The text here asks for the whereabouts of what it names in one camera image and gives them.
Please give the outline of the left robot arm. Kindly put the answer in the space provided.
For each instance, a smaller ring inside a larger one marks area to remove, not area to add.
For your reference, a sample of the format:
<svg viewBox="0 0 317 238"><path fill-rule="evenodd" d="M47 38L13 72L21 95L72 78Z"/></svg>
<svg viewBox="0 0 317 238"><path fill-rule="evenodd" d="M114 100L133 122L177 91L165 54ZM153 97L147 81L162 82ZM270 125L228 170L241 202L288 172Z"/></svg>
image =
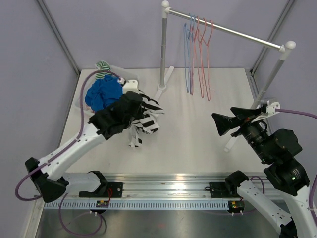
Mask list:
<svg viewBox="0 0 317 238"><path fill-rule="evenodd" d="M29 158L26 169L31 181L46 203L53 202L66 193L80 197L102 197L107 194L108 181L99 171L82 176L71 175L67 169L94 147L112 136L128 129L141 113L142 96L128 91L107 108L96 112L88 123L82 124L77 136L51 154L37 160Z"/></svg>

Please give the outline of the bright blue tank top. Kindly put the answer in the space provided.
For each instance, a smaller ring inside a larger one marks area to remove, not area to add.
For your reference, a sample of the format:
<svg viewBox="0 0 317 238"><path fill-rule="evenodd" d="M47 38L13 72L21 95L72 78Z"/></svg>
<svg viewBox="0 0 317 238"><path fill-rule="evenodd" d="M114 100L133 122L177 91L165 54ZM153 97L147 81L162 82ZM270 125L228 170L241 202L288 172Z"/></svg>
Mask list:
<svg viewBox="0 0 317 238"><path fill-rule="evenodd" d="M118 101L123 94L122 85L118 79L110 75L106 75L103 79L96 79L86 93L86 105L97 112Z"/></svg>

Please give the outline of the green white striped tank top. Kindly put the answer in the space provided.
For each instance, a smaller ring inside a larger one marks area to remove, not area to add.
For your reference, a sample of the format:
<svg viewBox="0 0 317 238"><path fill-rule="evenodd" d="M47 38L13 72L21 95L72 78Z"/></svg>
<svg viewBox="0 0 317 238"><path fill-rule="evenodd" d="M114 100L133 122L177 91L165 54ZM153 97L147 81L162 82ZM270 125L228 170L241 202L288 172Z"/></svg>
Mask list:
<svg viewBox="0 0 317 238"><path fill-rule="evenodd" d="M95 76L95 79L96 79L96 80L98 80L98 79L104 79L105 76L111 76L111 74L109 73L109 71L111 71L111 67L110 67L110 65L109 65L107 62L101 60L101 61L99 61L99 62L97 62L97 63L95 64L95 68L96 68L97 70L106 70L106 71L107 71L107 72L97 73L96 76Z"/></svg>

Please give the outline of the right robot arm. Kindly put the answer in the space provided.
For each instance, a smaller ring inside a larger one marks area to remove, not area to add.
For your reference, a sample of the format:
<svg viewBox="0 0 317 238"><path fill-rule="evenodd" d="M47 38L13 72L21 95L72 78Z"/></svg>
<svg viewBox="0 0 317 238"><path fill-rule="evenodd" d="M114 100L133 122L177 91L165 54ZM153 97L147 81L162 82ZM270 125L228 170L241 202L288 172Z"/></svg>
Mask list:
<svg viewBox="0 0 317 238"><path fill-rule="evenodd" d="M284 110L278 102L267 103L257 109L232 107L233 117L212 113L220 136L236 128L233 137L243 136L262 164L266 178L278 190L289 211L285 212L261 193L243 172L235 171L225 179L225 192L247 200L275 228L281 238L315 238L317 236L317 209L313 197L317 184L310 183L305 168L295 159L302 151L294 131L279 129L268 135L262 128L264 119L279 112L315 115Z"/></svg>

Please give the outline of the black white striped tank top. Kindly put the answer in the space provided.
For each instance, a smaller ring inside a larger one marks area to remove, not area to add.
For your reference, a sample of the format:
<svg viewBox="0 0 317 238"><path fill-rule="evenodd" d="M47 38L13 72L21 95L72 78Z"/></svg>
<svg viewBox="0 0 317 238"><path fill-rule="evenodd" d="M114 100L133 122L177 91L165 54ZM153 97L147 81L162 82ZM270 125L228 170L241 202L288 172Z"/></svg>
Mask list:
<svg viewBox="0 0 317 238"><path fill-rule="evenodd" d="M141 114L134 119L129 128L129 146L133 148L140 147L143 143L139 136L140 132L153 134L159 130L158 117L164 115L163 108L155 99L140 90L139 94L142 96Z"/></svg>

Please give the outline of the pink hanger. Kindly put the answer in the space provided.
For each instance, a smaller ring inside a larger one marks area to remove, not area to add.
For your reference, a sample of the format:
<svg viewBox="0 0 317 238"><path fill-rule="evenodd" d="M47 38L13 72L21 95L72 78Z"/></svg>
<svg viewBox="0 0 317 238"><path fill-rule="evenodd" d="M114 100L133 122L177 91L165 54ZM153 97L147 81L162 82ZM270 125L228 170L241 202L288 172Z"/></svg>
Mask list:
<svg viewBox="0 0 317 238"><path fill-rule="evenodd" d="M207 31L207 20L203 18L204 21L204 30L201 31L199 28L197 29L197 37L199 44L199 56L200 56L200 87L201 87L201 97L206 97L208 101L211 100L211 86L210 86L210 73L209 73L209 45L210 39L212 36L213 26L211 27L211 32L209 36L206 38L205 34Z"/></svg>
<svg viewBox="0 0 317 238"><path fill-rule="evenodd" d="M208 101L211 100L211 73L210 73L210 41L213 33L213 21L209 20L209 23L211 24L211 32L209 35L208 40L205 42L206 48L207 48L207 73L208 73L208 86L206 88L207 92L207 99Z"/></svg>
<svg viewBox="0 0 317 238"><path fill-rule="evenodd" d="M200 67L199 63L201 63L201 60L199 60L199 54L197 52L197 44L198 44L198 48L200 50L199 17L196 16L196 19L197 19L197 27L196 27L196 30L194 32L194 55L195 55L195 60L196 60L196 69L197 69L197 74L198 74L198 79L199 79L201 98L203 99L204 96L205 96L204 83L203 83L203 74L200 71L201 67Z"/></svg>

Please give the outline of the light blue wire hanger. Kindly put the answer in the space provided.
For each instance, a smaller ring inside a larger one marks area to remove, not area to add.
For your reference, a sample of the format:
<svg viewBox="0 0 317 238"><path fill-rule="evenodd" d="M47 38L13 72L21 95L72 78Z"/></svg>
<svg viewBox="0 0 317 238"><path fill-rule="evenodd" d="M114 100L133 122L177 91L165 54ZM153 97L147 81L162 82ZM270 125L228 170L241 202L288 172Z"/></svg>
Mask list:
<svg viewBox="0 0 317 238"><path fill-rule="evenodd" d="M184 72L186 81L187 93L191 92L191 79L190 79L190 48L189 48L189 37L188 37L188 25L183 25L183 37L184 37Z"/></svg>

